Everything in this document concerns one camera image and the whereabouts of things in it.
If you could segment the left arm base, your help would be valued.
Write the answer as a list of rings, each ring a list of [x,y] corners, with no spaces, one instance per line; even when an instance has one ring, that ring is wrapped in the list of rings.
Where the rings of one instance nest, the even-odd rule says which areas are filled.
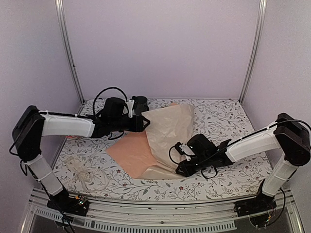
[[[86,216],[89,209],[89,201],[86,197],[78,195],[71,197],[66,189],[55,196],[48,194],[47,207],[59,211],[61,214],[68,213],[78,216]]]

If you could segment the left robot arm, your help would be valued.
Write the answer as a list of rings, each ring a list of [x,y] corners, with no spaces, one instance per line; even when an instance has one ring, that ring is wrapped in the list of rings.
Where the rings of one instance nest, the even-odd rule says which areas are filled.
[[[111,115],[77,115],[40,111],[36,106],[27,107],[12,131],[11,155],[17,156],[34,173],[37,180],[54,196],[53,202],[62,211],[72,207],[72,200],[65,195],[61,182],[42,155],[41,140],[47,136],[80,136],[102,138],[113,132],[143,132],[150,121],[142,114],[119,113]]]

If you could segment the cream ribbon bow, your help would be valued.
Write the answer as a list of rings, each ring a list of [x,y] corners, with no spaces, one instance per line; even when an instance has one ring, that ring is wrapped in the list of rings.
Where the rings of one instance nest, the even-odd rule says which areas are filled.
[[[107,174],[99,168],[93,168],[86,165],[86,161],[81,161],[77,157],[70,156],[65,160],[68,170],[73,172],[72,182],[79,182],[82,191],[91,195],[97,195],[104,191],[108,184]]]

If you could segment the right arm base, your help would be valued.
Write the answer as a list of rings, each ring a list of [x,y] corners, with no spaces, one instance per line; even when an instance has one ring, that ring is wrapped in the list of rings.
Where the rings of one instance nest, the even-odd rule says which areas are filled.
[[[273,223],[272,217],[275,208],[275,198],[262,194],[262,191],[259,190],[254,198],[235,202],[233,211],[239,217],[254,215],[249,218],[250,223],[259,229]]]

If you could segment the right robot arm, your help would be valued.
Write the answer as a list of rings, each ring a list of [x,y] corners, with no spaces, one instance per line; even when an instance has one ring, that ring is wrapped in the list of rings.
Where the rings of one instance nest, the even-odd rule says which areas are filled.
[[[177,164],[176,174],[189,177],[210,166],[230,166],[249,156],[279,150],[282,157],[272,173],[260,184],[251,207],[261,212],[270,204],[283,184],[291,179],[297,169],[311,159],[311,127],[308,123],[281,113],[268,126],[235,141],[230,139],[215,145],[205,135],[196,134],[187,143],[173,147],[186,159]]]

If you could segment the peach wrapping paper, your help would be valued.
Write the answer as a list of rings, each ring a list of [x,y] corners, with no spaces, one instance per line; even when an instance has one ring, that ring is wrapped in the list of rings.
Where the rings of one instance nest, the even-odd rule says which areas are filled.
[[[143,116],[151,122],[143,132],[129,133],[105,152],[134,179],[181,179],[175,170],[185,157],[170,148],[192,137],[194,107],[173,103]]]

